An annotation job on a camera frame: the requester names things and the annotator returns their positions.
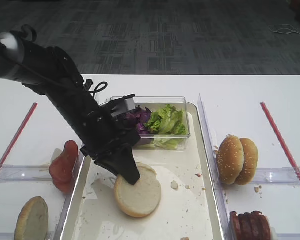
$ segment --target top bun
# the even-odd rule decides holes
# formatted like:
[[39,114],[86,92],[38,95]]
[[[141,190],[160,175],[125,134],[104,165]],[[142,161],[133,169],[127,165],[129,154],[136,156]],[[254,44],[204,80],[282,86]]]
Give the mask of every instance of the top bun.
[[244,151],[244,164],[235,183],[246,185],[252,181],[256,174],[259,155],[257,146],[253,141],[248,138],[241,138],[240,141]]
[[237,136],[228,136],[216,155],[219,178],[222,183],[233,184],[244,167],[245,153]]

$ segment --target floor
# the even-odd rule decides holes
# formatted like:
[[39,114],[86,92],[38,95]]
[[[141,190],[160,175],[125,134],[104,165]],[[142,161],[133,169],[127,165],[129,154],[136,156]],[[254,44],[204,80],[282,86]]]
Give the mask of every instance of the floor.
[[30,24],[82,74],[300,75],[285,0],[0,0],[0,32]]

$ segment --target table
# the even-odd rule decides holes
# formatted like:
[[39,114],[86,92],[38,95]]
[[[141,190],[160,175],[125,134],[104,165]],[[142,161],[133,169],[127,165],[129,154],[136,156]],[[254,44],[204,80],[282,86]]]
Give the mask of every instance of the table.
[[[300,166],[300,76],[84,75],[83,77],[91,78],[95,83],[101,81],[109,83],[108,88],[99,93],[100,103],[112,96],[136,94],[136,96],[184,96],[188,102],[197,105],[201,94],[210,127],[221,129],[215,133],[219,144],[222,136],[230,133],[227,131],[235,132],[240,137],[251,137],[262,145],[263,142],[271,143],[274,145],[273,148],[264,152],[260,158],[266,158],[266,154],[269,154],[267,159],[269,156],[275,157],[271,162],[260,160],[259,166],[290,167],[276,136],[271,132],[266,116],[260,114],[262,109],[259,103],[265,102]],[[47,144],[44,147],[48,150],[55,149],[56,145],[62,146],[69,139],[80,143],[74,131],[45,96],[36,95],[20,83],[0,79],[0,158],[33,102],[38,102],[38,108],[42,111],[38,115],[34,114],[29,124],[32,125],[31,129],[40,130],[40,138],[38,132],[34,131],[29,133],[29,136],[33,137],[22,140],[23,149],[27,149],[23,153],[23,159],[33,154],[36,148],[43,148],[43,143]],[[254,131],[253,128],[256,126],[264,126],[262,131],[266,136]],[[247,134],[244,131],[246,129],[249,129],[248,135],[243,135]],[[31,163],[22,159],[13,161],[18,165],[40,165],[49,158],[49,154]],[[286,197],[287,201],[298,202],[293,196]]]

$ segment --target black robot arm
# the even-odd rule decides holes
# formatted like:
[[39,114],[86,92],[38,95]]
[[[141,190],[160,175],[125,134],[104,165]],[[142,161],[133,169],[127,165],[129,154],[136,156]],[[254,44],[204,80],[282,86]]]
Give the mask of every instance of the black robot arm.
[[92,81],[84,81],[70,56],[59,47],[43,48],[34,43],[37,34],[30,26],[21,32],[0,34],[0,78],[22,83],[39,95],[46,95],[84,143],[81,149],[115,175],[134,185],[140,178],[132,146],[140,136],[135,128],[125,128],[114,116],[135,109],[129,95],[100,106],[89,91]]

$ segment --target bread crumb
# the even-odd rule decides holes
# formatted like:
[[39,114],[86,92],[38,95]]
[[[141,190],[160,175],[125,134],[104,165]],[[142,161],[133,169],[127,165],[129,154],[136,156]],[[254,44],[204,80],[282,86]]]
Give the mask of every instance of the bread crumb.
[[178,190],[179,184],[176,181],[173,180],[171,182],[171,188],[174,189],[174,190]]

